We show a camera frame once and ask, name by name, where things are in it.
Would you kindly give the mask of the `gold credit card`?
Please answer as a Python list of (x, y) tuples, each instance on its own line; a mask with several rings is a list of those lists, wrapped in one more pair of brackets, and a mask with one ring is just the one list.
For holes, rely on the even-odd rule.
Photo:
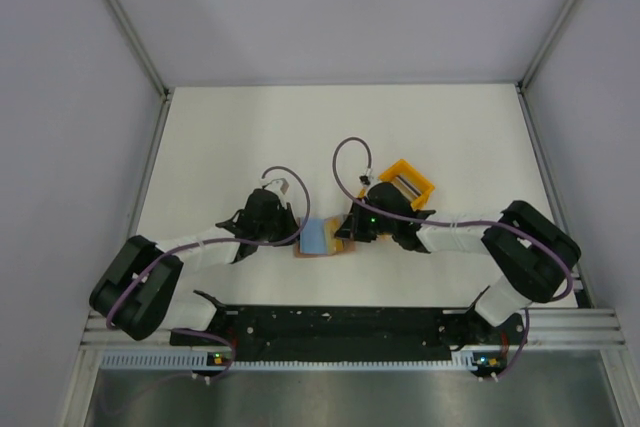
[(345, 252), (348, 247), (348, 242), (342, 238), (336, 236), (341, 225), (344, 223), (345, 217), (333, 216), (325, 220), (324, 222), (324, 234), (326, 241), (326, 254), (337, 255)]

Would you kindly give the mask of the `tan leather card holder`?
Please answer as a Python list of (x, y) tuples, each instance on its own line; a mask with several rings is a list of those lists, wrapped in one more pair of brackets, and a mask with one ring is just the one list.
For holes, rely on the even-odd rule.
[(326, 241), (324, 234), (324, 222), (326, 218), (311, 217), (304, 229), (302, 230), (299, 240), (294, 245), (293, 255), (296, 258), (311, 259), (332, 257), (337, 255), (344, 255), (355, 251), (355, 243), (349, 239), (344, 239), (348, 242), (347, 250), (337, 255), (326, 254)]

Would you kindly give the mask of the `yellow plastic bin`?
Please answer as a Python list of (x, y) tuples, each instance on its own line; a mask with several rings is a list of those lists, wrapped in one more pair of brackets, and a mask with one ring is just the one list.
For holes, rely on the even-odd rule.
[(396, 187), (409, 200), (414, 211), (424, 208), (435, 191), (433, 183), (404, 159), (383, 171), (378, 180)]

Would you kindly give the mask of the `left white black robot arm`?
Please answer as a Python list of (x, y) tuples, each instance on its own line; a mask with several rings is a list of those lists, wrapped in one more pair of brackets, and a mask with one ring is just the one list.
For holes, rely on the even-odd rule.
[(230, 219), (196, 235), (158, 242), (129, 238), (91, 292), (90, 307), (108, 328), (136, 341), (158, 329), (190, 329), (205, 343), (220, 341), (227, 321), (204, 292), (204, 274), (239, 263), (262, 246), (297, 241), (287, 189), (283, 178), (265, 183)]

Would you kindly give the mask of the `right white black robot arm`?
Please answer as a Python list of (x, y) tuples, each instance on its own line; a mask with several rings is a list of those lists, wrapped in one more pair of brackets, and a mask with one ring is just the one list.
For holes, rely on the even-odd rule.
[(511, 202), (488, 216), (446, 215), (415, 210), (390, 182), (371, 187), (353, 201), (335, 232), (339, 239), (370, 243), (389, 236), (418, 253), (459, 252), (491, 257), (501, 277), (482, 293), (466, 321), (469, 335), (487, 343), (504, 322), (533, 303), (545, 304), (572, 290), (569, 278), (581, 258), (578, 244), (531, 204)]

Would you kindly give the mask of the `stack of striped cards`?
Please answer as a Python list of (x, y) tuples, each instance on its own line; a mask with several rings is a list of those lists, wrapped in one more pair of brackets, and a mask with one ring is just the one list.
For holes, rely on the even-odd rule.
[(395, 185), (403, 192), (403, 194), (411, 200), (417, 200), (422, 197), (425, 188), (421, 183), (415, 184), (406, 176), (398, 175), (394, 178)]

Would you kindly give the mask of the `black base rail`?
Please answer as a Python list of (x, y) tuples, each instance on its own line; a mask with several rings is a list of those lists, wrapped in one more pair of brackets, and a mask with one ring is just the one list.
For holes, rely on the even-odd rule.
[(470, 309), (226, 305), (205, 329), (239, 361), (441, 361), (468, 346), (519, 344), (522, 316), (493, 327)]

